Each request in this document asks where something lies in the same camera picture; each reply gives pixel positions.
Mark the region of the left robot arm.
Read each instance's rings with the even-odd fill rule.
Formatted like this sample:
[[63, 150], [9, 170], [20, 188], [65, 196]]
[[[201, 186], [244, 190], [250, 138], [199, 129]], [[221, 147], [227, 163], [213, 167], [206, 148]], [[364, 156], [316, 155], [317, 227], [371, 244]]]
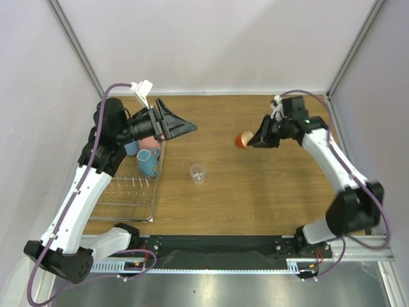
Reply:
[[30, 240], [24, 247], [24, 254], [41, 269], [79, 284], [93, 264], [120, 251], [127, 256], [139, 252], [139, 230], [125, 223], [89, 241], [81, 237], [98, 199], [127, 156], [127, 145], [148, 137], [169, 141], [197, 130], [161, 99], [156, 104], [128, 116], [118, 98], [98, 103], [93, 115], [95, 125], [79, 157], [72, 187], [41, 239]]

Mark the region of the teal ceramic mug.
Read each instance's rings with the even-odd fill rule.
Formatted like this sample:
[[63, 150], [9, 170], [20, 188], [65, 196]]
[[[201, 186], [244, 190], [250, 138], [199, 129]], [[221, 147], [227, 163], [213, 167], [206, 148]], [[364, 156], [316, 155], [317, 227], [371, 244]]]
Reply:
[[159, 148], [141, 149], [137, 154], [137, 165], [139, 171], [146, 177], [157, 176], [159, 169], [159, 156]]

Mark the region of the blue plastic cup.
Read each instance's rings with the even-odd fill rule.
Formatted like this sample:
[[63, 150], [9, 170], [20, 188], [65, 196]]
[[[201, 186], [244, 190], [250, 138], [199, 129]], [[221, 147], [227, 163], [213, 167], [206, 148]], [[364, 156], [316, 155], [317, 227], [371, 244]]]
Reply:
[[124, 148], [125, 148], [126, 154], [128, 156], [137, 155], [138, 152], [140, 151], [138, 141], [133, 141], [131, 143], [127, 143], [127, 144], [124, 145]]

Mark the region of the clear plastic cup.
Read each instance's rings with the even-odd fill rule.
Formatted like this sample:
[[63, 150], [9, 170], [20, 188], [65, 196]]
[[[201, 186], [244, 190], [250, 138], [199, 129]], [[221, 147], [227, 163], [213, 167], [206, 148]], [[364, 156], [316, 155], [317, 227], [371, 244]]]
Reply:
[[202, 164], [191, 166], [189, 173], [195, 184], [202, 184], [205, 181], [206, 168]]

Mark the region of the small orange cup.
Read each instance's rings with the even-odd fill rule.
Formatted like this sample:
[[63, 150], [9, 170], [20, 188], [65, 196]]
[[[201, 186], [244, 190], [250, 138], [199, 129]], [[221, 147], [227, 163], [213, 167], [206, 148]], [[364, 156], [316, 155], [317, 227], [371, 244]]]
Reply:
[[248, 148], [249, 141], [254, 137], [251, 131], [243, 131], [235, 138], [235, 146], [241, 149]]

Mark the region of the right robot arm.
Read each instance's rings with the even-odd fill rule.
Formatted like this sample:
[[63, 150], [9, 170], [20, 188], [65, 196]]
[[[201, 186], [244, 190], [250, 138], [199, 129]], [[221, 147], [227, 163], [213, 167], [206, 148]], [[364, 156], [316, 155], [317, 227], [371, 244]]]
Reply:
[[340, 150], [331, 129], [320, 116], [310, 116], [301, 96], [271, 102], [256, 133], [246, 142], [252, 148], [277, 148], [285, 139], [295, 140], [317, 162], [335, 192], [325, 217], [296, 230], [294, 249], [311, 256], [318, 244], [379, 224], [384, 189], [357, 171]]

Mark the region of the pink plastic cup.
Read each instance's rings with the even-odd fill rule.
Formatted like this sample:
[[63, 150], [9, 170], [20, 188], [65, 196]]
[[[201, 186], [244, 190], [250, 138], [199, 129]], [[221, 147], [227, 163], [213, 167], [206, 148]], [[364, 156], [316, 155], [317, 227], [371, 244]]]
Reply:
[[161, 144], [153, 137], [147, 137], [138, 141], [140, 149], [151, 150], [153, 148], [161, 149]]

